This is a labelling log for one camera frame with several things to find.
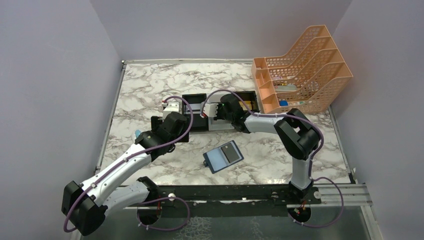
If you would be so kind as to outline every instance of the cable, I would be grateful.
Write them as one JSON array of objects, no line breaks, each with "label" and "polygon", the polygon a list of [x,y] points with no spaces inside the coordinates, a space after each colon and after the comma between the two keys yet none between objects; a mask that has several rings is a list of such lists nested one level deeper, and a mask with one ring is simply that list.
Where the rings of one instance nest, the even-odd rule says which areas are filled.
[{"label": "cable", "polygon": [[315,156],[315,154],[317,154],[318,153],[318,151],[319,150],[321,150],[322,148],[323,148],[323,145],[324,145],[324,135],[323,135],[323,133],[321,132],[321,130],[315,125],[315,124],[313,124],[312,122],[310,122],[309,120],[306,120],[306,119],[304,119],[304,118],[301,118],[301,117],[298,117],[298,116],[293,116],[293,115],[288,115],[288,114],[285,114],[285,113],[276,113],[276,114],[261,114],[261,113],[256,113],[256,112],[253,112],[250,108],[249,108],[249,106],[247,105],[247,103],[239,96],[239,95],[237,95],[237,93],[235,93],[235,92],[233,92],[233,91],[231,91],[231,90],[228,90],[228,89],[218,89],[218,90],[216,90],[216,91],[213,91],[212,93],[210,93],[209,94],[209,96],[207,96],[207,98],[206,98],[206,100],[204,100],[204,103],[202,104],[202,106],[201,106],[201,108],[200,108],[200,112],[201,113],[203,113],[203,108],[205,107],[205,103],[208,101],[208,99],[213,95],[213,94],[215,94],[215,93],[217,93],[217,92],[229,92],[229,93],[231,93],[232,95],[234,95],[234,96],[236,96],[237,98],[238,98],[238,100],[240,100],[240,102],[241,103],[243,103],[243,105],[246,107],[246,109],[247,109],[247,111],[251,114],[251,115],[253,115],[253,116],[256,116],[256,117],[264,117],[264,118],[279,118],[279,117],[288,117],[288,118],[292,118],[292,119],[296,119],[296,120],[300,120],[300,121],[303,121],[303,122],[305,122],[305,123],[307,123],[307,124],[309,124],[309,125],[311,125],[312,127],[313,127],[313,129],[318,133],[318,135],[319,135],[319,139],[321,140],[321,143],[320,143],[320,145],[318,146],[318,148],[310,155],[310,159],[312,160],[313,158],[314,158],[314,156]]},{"label": "cable", "polygon": [[[142,151],[139,151],[139,152],[136,152],[136,153],[133,153],[133,154],[131,154],[130,156],[128,156],[128,157],[126,157],[126,159],[132,159],[132,158],[134,158],[134,157],[137,157],[138,155],[140,155],[140,154],[144,154],[144,153],[147,153],[147,152],[150,152],[150,151],[153,151],[153,150],[155,150],[155,149],[160,149],[160,148],[163,148],[163,147],[166,147],[166,146],[168,146],[168,145],[171,145],[171,144],[174,144],[174,143],[176,143],[176,142],[178,142],[179,140],[181,140],[182,138],[184,138],[188,133],[189,133],[189,131],[190,131],[190,129],[192,128],[192,125],[193,125],[193,110],[192,110],[192,107],[190,106],[190,104],[184,99],[184,98],[182,98],[182,97],[180,97],[180,96],[170,96],[170,97],[167,97],[165,100],[164,100],[164,102],[166,103],[169,99],[179,99],[179,100],[181,100],[181,101],[183,101],[184,103],[185,103],[185,105],[188,107],[188,109],[190,110],[190,124],[188,125],[188,127],[187,127],[187,130],[185,130],[185,132],[181,135],[181,136],[179,136],[177,139],[175,139],[175,140],[172,140],[172,141],[170,141],[170,142],[167,142],[167,143],[164,143],[164,144],[161,144],[161,145],[158,145],[158,146],[154,146],[154,147],[151,147],[151,148],[148,148],[148,149],[144,149],[144,150],[142,150]],[[125,160],[121,160],[120,162],[118,162],[115,166],[113,166],[112,168],[110,168],[105,174],[103,174],[102,176],[100,176],[95,182],[93,182],[93,184],[95,185],[95,186],[97,186],[104,178],[106,178],[109,174],[111,174],[113,171],[115,171],[117,168],[119,168],[123,163],[126,163],[125,162]],[[70,233],[70,232],[73,232],[73,231],[75,231],[77,228],[76,227],[74,227],[74,228],[72,228],[72,229],[68,229],[68,222],[69,222],[69,219],[71,218],[71,215],[72,215],[72,212],[74,211],[74,209],[75,209],[75,207],[78,205],[78,203],[81,201],[81,199],[90,191],[90,190],[92,190],[93,189],[93,187],[92,187],[92,185],[90,185],[90,186],[88,186],[87,187],[87,189],[85,190],[85,191],[83,191],[82,193],[81,193],[81,195],[79,195],[79,197],[75,200],[75,202],[72,204],[72,206],[70,207],[70,209],[69,209],[69,211],[68,211],[68,213],[67,213],[67,215],[66,215],[66,218],[65,218],[65,222],[63,223],[63,231],[65,231],[65,233]]]},{"label": "cable", "polygon": [[171,199],[176,199],[176,200],[181,201],[185,205],[185,207],[187,208],[187,218],[185,219],[185,221],[181,225],[179,225],[177,227],[173,227],[173,228],[160,228],[160,227],[155,227],[155,226],[150,226],[150,225],[144,225],[144,223],[142,223],[142,221],[140,220],[139,215],[137,214],[137,220],[140,223],[138,226],[146,227],[146,230],[154,229],[154,230],[159,230],[159,231],[171,232],[171,231],[181,229],[185,225],[187,225],[189,223],[189,220],[190,220],[190,207],[189,207],[189,204],[186,201],[184,201],[182,198],[179,198],[177,196],[168,196],[168,197],[162,197],[162,198],[158,198],[158,199],[151,200],[151,201],[141,202],[140,204],[143,204],[143,205],[144,204],[152,204],[152,203],[160,202],[162,200],[171,200]]},{"label": "cable", "polygon": [[327,223],[327,224],[324,224],[324,225],[311,225],[311,224],[307,224],[307,223],[304,223],[304,222],[299,222],[299,221],[295,220],[295,219],[294,219],[294,218],[293,218],[293,217],[289,214],[288,216],[289,216],[291,219],[293,219],[293,222],[295,222],[295,223],[297,223],[297,224],[299,224],[299,225],[302,225],[302,226],[304,226],[304,227],[314,228],[314,229],[320,229],[320,228],[325,228],[325,227],[328,227],[328,226],[330,226],[330,225],[333,225],[333,224],[334,224],[335,222],[337,222],[337,221],[340,219],[340,217],[342,216],[342,214],[343,214],[343,210],[345,209],[345,200],[343,199],[342,191],[340,190],[339,186],[337,186],[337,184],[336,184],[335,182],[333,182],[331,179],[329,179],[328,177],[321,176],[321,177],[318,177],[317,179],[313,179],[313,181],[314,181],[314,182],[316,182],[316,181],[321,180],[321,179],[325,179],[325,180],[329,181],[331,184],[333,184],[333,185],[335,186],[335,188],[337,189],[338,193],[340,194],[340,200],[341,200],[341,210],[340,210],[340,212],[338,213],[337,217],[336,217],[334,220],[332,220],[331,222],[329,222],[329,223]]}]

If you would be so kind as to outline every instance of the marble tabletop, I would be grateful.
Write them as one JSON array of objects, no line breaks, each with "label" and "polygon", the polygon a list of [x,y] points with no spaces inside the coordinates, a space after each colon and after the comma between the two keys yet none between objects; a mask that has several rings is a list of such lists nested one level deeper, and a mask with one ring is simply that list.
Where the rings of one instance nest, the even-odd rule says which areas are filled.
[{"label": "marble tabletop", "polygon": [[[142,63],[125,69],[101,170],[121,156],[135,140],[135,131],[151,129],[150,117],[161,113],[161,101],[182,94],[210,93],[218,89],[251,91],[255,85],[248,63]],[[329,112],[308,114],[324,135],[315,156],[312,176],[349,183],[348,171]],[[244,160],[212,174],[203,166],[203,153],[234,140]],[[138,170],[124,185],[148,176],[158,185],[287,184],[292,158],[276,134],[191,134],[189,143],[177,143],[172,153]]]}]

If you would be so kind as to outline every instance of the desk organizer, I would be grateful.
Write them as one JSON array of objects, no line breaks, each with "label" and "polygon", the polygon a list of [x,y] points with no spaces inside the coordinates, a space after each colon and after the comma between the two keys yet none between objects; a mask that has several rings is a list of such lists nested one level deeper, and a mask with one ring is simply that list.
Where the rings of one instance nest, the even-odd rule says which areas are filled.
[{"label": "desk organizer", "polygon": [[266,114],[324,112],[353,77],[325,25],[308,27],[284,56],[254,58],[251,71]]}]

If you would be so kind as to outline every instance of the wall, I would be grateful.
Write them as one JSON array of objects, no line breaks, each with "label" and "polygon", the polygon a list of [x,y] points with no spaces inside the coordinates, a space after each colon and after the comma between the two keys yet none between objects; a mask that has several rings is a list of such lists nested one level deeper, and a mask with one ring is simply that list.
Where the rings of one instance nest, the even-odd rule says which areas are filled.
[{"label": "wall", "polygon": [[354,75],[333,103],[383,237],[422,239],[424,1],[353,0],[334,39]]},{"label": "wall", "polygon": [[88,0],[0,1],[1,239],[69,239],[63,189],[93,174],[120,68]]},{"label": "wall", "polygon": [[352,0],[91,0],[125,60],[283,55],[310,25],[332,33]]}]

